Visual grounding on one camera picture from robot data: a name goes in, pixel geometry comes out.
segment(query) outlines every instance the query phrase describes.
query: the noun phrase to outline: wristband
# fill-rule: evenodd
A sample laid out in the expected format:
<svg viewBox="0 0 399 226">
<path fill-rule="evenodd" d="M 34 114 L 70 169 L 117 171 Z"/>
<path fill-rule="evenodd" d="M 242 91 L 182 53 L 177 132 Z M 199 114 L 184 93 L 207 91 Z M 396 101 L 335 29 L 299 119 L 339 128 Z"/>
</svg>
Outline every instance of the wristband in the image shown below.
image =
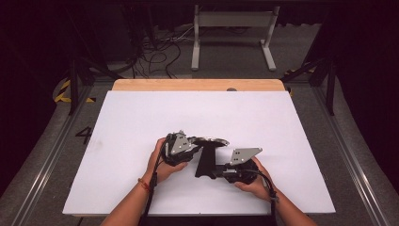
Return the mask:
<svg viewBox="0 0 399 226">
<path fill-rule="evenodd" d="M 143 187 L 147 191 L 147 193 L 150 193 L 149 185 L 145 183 L 141 178 L 138 178 L 137 180 L 141 183 L 141 187 Z"/>
</svg>

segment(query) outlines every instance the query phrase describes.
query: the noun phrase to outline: gray floor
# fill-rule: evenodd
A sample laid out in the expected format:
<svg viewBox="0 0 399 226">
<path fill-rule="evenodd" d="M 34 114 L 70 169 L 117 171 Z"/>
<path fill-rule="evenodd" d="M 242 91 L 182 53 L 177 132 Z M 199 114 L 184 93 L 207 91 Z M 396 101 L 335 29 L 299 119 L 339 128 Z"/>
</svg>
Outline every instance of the gray floor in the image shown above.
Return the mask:
<svg viewBox="0 0 399 226">
<path fill-rule="evenodd" d="M 201 36 L 200 62 L 197 72 L 190 70 L 192 41 L 180 42 L 181 55 L 169 67 L 169 70 L 180 78 L 280 78 L 287 70 L 301 65 L 318 28 L 318 25 L 302 25 L 275 29 L 270 46 L 278 68 L 275 72 L 267 70 L 263 52 L 258 43 L 263 32 L 256 29 L 249 29 L 241 35 L 222 29 L 207 31 Z M 165 65 L 178 53 L 177 47 L 171 46 L 165 51 L 168 60 L 160 64 L 152 64 L 152 70 L 165 69 Z M 142 63 L 143 68 L 147 70 L 148 64 L 144 61 Z M 129 71 L 123 76 L 133 77 L 133 73 Z M 153 73 L 150 77 L 167 78 L 165 72 L 161 71 Z M 286 86 L 293 90 L 296 111 L 319 167 L 326 177 L 327 188 L 337 210 L 336 214 L 312 215 L 311 217 L 320 225 L 399 225 L 398 195 L 375 162 L 359 133 L 339 83 L 337 82 L 334 99 L 335 116 L 330 117 L 326 114 L 323 104 L 320 104 L 319 97 L 324 91 L 324 86 L 319 89 L 311 88 L 307 85 L 306 78 L 305 74 Z M 19 221 L 17 221 L 21 222 L 21 225 L 77 225 L 79 223 L 80 218 L 61 214 L 74 175 L 86 149 L 83 143 L 84 138 L 75 135 L 87 126 L 94 127 L 106 91 L 111 88 L 112 81 L 107 81 L 102 77 L 89 90 L 88 97 L 95 97 L 97 101 L 84 103 L 78 114 L 74 116 L 70 132 L 65 136 L 65 145 L 62 146 L 59 156 L 55 158 L 54 168 L 48 171 L 50 177 L 47 178 L 48 180 L 43 180 L 45 185 L 41 193 L 35 196 L 37 199 L 32 202 L 31 211 L 22 212 L 26 213 L 26 216 L 21 218 L 21 214 L 18 215 L 18 213 L 30 188 L 54 149 L 54 145 L 57 144 L 61 129 L 66 121 L 71 121 L 72 118 L 68 116 L 70 104 L 57 104 L 56 112 L 46 131 L 1 197 L 0 225 L 12 225 L 17 216 L 19 216 Z M 334 133 L 332 121 L 338 125 L 342 139 Z M 385 216 L 386 222 L 378 224 L 371 217 L 373 211 L 368 208 L 364 196 L 360 195 L 357 177 L 349 170 L 350 164 L 345 161 L 342 141 L 346 149 L 356 157 L 356 162 L 359 163 L 364 178 L 370 184 L 376 196 L 377 207 Z M 84 218 L 80 225 L 99 225 L 102 219 Z"/>
</svg>

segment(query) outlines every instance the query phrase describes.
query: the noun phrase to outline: wooden edge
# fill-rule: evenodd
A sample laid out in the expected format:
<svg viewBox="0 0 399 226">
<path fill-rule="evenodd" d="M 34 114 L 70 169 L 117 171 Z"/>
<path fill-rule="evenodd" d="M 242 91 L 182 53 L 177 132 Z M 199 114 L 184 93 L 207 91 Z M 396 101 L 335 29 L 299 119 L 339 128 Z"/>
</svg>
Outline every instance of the wooden edge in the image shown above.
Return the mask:
<svg viewBox="0 0 399 226">
<path fill-rule="evenodd" d="M 279 79 L 119 79 L 112 90 L 120 91 L 284 91 Z"/>
</svg>

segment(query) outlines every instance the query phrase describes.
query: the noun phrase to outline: human hand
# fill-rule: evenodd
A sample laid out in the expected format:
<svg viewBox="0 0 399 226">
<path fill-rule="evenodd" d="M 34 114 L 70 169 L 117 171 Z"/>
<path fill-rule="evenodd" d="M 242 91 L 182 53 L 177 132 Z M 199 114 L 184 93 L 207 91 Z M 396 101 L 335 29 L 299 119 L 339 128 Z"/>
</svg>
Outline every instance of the human hand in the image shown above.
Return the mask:
<svg viewBox="0 0 399 226">
<path fill-rule="evenodd" d="M 277 190 L 271 180 L 269 172 L 264 168 L 264 166 L 258 160 L 258 158 L 256 158 L 254 156 L 254 157 L 252 157 L 252 160 L 255 162 L 256 166 L 258 166 L 259 171 L 261 171 L 263 173 L 263 175 L 265 175 L 270 180 L 273 188 L 275 190 Z M 267 187 L 264 187 L 263 178 L 261 175 L 258 175 L 256 177 L 255 181 L 249 185 L 244 184 L 242 182 L 236 182 L 236 183 L 234 183 L 234 185 L 243 191 L 250 192 L 250 193 L 254 194 L 259 199 L 266 200 L 266 201 L 270 202 L 269 191 L 268 191 Z"/>
<path fill-rule="evenodd" d="M 158 157 L 159 152 L 161 152 L 162 144 L 164 143 L 164 141 L 165 141 L 165 138 L 160 138 L 156 142 L 155 149 L 153 150 L 153 152 L 150 156 L 150 159 L 149 159 L 147 170 L 143 176 L 144 181 L 150 181 L 150 179 L 152 177 L 153 169 L 155 167 L 156 159 Z M 163 161 L 162 157 L 159 158 L 159 161 L 157 164 L 159 164 L 158 169 L 156 170 L 157 177 L 158 177 L 158 179 L 157 179 L 158 184 L 165 181 L 170 176 L 170 174 L 172 174 L 173 172 L 180 171 L 185 166 L 187 166 L 187 163 L 183 162 L 183 163 L 177 165 L 176 167 L 172 167 L 172 166 L 166 164 Z"/>
</svg>

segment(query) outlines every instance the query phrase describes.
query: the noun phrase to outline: white table surface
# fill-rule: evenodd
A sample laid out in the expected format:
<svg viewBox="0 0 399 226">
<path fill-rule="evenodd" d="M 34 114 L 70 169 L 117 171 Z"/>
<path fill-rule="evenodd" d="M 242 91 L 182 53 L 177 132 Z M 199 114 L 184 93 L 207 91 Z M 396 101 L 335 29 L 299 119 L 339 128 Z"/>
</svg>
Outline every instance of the white table surface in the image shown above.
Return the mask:
<svg viewBox="0 0 399 226">
<path fill-rule="evenodd" d="M 323 176 L 286 91 L 108 91 L 65 203 L 64 214 L 109 214 L 147 167 L 155 142 L 184 130 L 219 137 L 216 163 L 235 148 L 257 154 L 276 186 L 305 213 L 334 213 Z M 270 205 L 223 178 L 195 171 L 194 159 L 155 188 L 150 216 L 264 215 Z"/>
</svg>

